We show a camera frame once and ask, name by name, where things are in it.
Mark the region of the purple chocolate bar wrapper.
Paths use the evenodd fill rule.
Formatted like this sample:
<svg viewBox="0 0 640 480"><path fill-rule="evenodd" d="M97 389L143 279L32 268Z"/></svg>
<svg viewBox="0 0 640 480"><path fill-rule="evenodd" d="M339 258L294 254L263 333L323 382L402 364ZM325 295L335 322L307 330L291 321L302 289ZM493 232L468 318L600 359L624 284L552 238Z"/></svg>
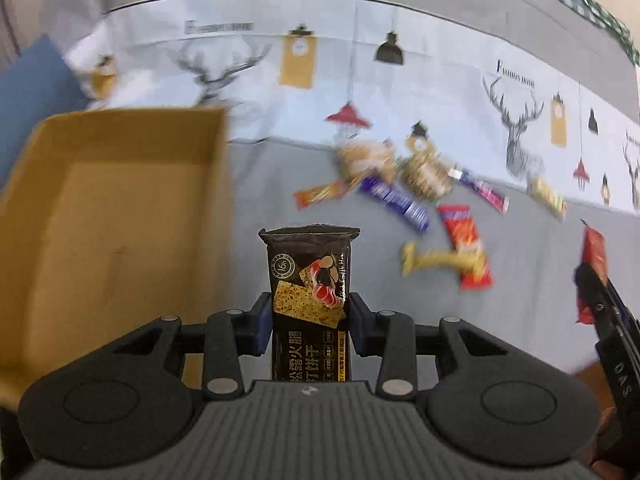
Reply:
<svg viewBox="0 0 640 480"><path fill-rule="evenodd" d="M424 233L430 225L427 209L409 195L378 177L364 177L359 191L384 204L413 229Z"/></svg>

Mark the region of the black cracker packet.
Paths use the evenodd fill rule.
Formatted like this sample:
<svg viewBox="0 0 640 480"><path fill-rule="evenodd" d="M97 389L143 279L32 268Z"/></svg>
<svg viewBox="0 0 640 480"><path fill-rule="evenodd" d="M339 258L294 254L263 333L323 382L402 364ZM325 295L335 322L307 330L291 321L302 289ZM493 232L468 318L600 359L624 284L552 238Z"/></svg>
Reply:
<svg viewBox="0 0 640 480"><path fill-rule="evenodd" d="M262 229L272 301L271 378L347 382L351 226Z"/></svg>

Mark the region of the clear bag of nut snacks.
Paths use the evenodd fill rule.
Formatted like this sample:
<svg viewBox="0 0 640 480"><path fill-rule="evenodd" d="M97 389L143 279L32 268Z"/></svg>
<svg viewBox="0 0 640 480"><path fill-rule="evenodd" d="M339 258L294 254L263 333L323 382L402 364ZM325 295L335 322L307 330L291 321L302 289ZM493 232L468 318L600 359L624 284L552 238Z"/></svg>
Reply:
<svg viewBox="0 0 640 480"><path fill-rule="evenodd" d="M421 200L440 200L452 190L448 170L433 155L413 154L400 163L405 186Z"/></svg>

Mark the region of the small red orange candy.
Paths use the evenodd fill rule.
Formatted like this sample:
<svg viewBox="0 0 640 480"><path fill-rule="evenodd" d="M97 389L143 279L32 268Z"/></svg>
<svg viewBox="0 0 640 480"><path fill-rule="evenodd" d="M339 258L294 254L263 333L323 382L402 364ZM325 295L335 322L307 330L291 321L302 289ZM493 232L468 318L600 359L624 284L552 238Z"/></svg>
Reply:
<svg viewBox="0 0 640 480"><path fill-rule="evenodd" d="M294 202L298 209L305 209L324 200L339 200L348 191L343 180L336 180L329 184L322 184L314 188L306 188L294 193Z"/></svg>

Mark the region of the clear bag of biscuits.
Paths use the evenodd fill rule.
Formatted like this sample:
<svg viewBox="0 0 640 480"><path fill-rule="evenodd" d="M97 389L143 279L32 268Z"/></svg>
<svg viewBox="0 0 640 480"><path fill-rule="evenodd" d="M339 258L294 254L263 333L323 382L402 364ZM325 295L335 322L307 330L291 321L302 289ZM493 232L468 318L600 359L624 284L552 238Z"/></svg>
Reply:
<svg viewBox="0 0 640 480"><path fill-rule="evenodd" d="M387 184L392 184L397 177L395 147L389 140L340 142L336 147L336 161L348 188L354 188L365 177L378 177Z"/></svg>

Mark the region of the yellow green snack packet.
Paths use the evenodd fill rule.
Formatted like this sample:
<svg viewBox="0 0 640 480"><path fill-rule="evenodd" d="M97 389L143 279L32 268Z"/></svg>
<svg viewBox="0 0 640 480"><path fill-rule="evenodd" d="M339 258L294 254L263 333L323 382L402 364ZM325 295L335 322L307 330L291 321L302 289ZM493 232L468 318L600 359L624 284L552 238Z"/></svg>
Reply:
<svg viewBox="0 0 640 480"><path fill-rule="evenodd" d="M527 194L551 212L554 218L563 221L566 216L567 203L552 186L541 178L530 178L527 181Z"/></svg>

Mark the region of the purple pink snack bar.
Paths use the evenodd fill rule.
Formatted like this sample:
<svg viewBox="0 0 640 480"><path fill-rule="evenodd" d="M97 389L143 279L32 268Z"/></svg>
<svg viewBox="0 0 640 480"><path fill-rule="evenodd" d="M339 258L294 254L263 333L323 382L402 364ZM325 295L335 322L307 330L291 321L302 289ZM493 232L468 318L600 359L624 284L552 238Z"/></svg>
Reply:
<svg viewBox="0 0 640 480"><path fill-rule="evenodd" d="M496 192L483 180L473 176L468 170L450 168L448 170L448 176L480 196L492 208L500 212L500 214L505 214L508 211L509 199Z"/></svg>

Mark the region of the red chip snack packet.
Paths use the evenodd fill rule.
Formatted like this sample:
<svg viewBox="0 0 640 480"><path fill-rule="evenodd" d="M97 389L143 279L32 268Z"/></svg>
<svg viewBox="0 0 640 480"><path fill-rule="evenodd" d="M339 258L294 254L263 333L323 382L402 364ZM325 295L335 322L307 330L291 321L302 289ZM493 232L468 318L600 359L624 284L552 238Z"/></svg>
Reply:
<svg viewBox="0 0 640 480"><path fill-rule="evenodd" d="M460 272L460 288L481 290L491 287L494 280L486 257L484 242L477 232L470 207L440 205L437 210L454 250L461 255L474 258L474 266L470 270Z"/></svg>

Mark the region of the brown cardboard box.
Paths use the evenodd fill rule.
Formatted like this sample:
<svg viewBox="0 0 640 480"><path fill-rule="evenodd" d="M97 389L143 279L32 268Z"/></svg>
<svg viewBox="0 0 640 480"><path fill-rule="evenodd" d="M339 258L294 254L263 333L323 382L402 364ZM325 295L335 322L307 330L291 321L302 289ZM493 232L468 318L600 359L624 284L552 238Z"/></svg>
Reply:
<svg viewBox="0 0 640 480"><path fill-rule="evenodd" d="M1 193L1 404L153 318L230 289L228 117L121 108L40 122Z"/></svg>

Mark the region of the printed sofa cover cloth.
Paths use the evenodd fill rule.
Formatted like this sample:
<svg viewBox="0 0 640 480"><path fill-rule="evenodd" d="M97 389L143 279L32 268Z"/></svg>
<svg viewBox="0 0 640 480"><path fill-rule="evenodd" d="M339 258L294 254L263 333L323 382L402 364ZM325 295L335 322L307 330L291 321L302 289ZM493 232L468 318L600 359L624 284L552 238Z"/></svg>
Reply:
<svg viewBox="0 0 640 480"><path fill-rule="evenodd" d="M67 62L111 56L110 107L229 112L234 153L234 267L243 299L265 281L261 228L354 224L354 285L428 321L456 314L561 370L594 362L577 322L572 274L584 221L608 242L612 278L639 295L636 70L618 42L556 0L43 0L43 26ZM411 229L354 194L297 210L299 188L335 177L346 139L406 156L425 131L446 159L501 188L505 214L465 188L494 284L462 292L454 274L401 278ZM527 194L547 181L563 221Z"/></svg>

